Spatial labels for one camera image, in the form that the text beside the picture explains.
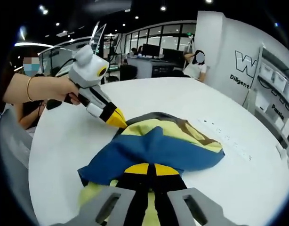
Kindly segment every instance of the hand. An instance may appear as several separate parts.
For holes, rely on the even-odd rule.
[[[55,78],[52,84],[52,96],[55,100],[64,101],[69,95],[74,105],[80,104],[78,99],[79,89],[66,77]]]
[[[39,106],[39,114],[38,114],[39,116],[42,115],[45,107],[46,107],[46,104],[44,104],[44,103],[42,103],[42,104]]]

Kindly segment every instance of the white round table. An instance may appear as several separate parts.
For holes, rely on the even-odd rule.
[[[242,106],[189,78],[157,78],[109,83],[102,90],[126,120],[150,112],[187,119],[211,138],[221,137],[198,120],[212,121],[246,147],[247,161],[223,142],[225,157],[216,166],[188,172],[183,180],[217,202],[236,224],[264,226],[289,194],[289,169],[274,136]],[[111,141],[117,131],[93,118],[83,105],[63,103],[45,110],[34,134],[29,188],[42,226],[65,223],[79,212],[83,188],[77,170]]]

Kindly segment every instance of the gold bracelet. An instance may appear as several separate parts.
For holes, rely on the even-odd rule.
[[[27,85],[26,85],[26,94],[27,94],[28,101],[30,101],[30,102],[32,102],[33,100],[30,98],[30,95],[29,95],[29,93],[28,93],[28,88],[29,88],[29,86],[30,86],[30,82],[31,82],[32,78],[34,78],[34,77],[30,77],[30,78],[29,78],[29,80],[28,80],[28,82],[27,82]]]

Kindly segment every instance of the yellow cloth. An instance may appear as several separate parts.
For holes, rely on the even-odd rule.
[[[110,183],[110,186],[115,187],[117,180],[113,180]],[[98,185],[92,182],[89,182],[86,187],[80,193],[79,204],[80,206],[84,205],[92,198],[94,198],[100,191],[107,186]],[[157,211],[155,209],[155,195],[152,192],[148,193],[148,208],[145,212],[144,220],[142,226],[160,226]]]
[[[144,121],[140,121],[137,123],[134,123],[130,126],[128,126],[123,132],[123,135],[136,135],[136,136],[143,136],[150,132],[155,127],[161,127],[163,129],[163,135],[178,138],[184,141],[187,141],[189,143],[192,143],[194,145],[203,147],[207,150],[213,151],[218,153],[222,149],[222,145],[214,141],[212,143],[209,143],[207,145],[202,144],[200,141],[206,140],[206,137],[204,137],[199,131],[197,131],[192,126],[185,124],[187,130],[189,133],[192,134],[192,136],[188,135],[187,133],[183,132],[181,128],[172,121],[161,121],[158,119],[148,119]]]

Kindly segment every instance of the ceiling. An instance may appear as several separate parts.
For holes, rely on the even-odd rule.
[[[89,2],[108,0],[42,0],[35,3],[30,17],[26,17],[22,24],[26,28],[25,41],[56,45],[61,42],[90,36],[95,26],[96,13],[81,13],[79,10],[81,2],[85,5]],[[114,0],[109,0],[114,7]],[[160,11],[161,2],[167,6],[165,12]],[[43,5],[48,13],[43,15],[39,5]],[[276,0],[213,0],[207,4],[205,0],[133,0],[131,11],[125,13],[119,11],[103,16],[101,23],[107,23],[106,33],[127,33],[135,29],[175,20],[196,20],[198,10],[223,12],[226,17],[236,19],[253,25],[270,34],[289,49],[289,7],[279,4]],[[70,37],[58,37],[62,31],[75,29]],[[22,48],[15,48],[12,54],[12,62],[22,65],[17,57],[22,53]]]

